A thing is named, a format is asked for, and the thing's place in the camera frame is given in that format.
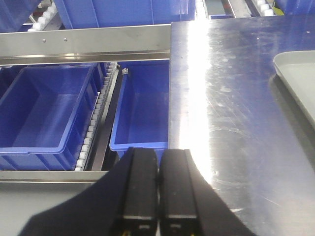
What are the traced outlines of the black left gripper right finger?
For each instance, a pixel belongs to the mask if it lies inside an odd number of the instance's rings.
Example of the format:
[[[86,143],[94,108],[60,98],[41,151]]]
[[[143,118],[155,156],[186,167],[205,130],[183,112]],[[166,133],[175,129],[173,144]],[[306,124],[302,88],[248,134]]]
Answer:
[[[188,149],[168,149],[160,163],[163,236],[252,236],[198,170]]]

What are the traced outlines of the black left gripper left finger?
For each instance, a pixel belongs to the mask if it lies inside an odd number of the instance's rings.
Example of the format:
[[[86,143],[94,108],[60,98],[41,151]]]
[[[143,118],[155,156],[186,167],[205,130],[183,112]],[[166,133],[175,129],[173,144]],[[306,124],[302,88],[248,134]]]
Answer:
[[[21,236],[154,236],[158,159],[130,147],[116,165],[75,197],[32,216]]]

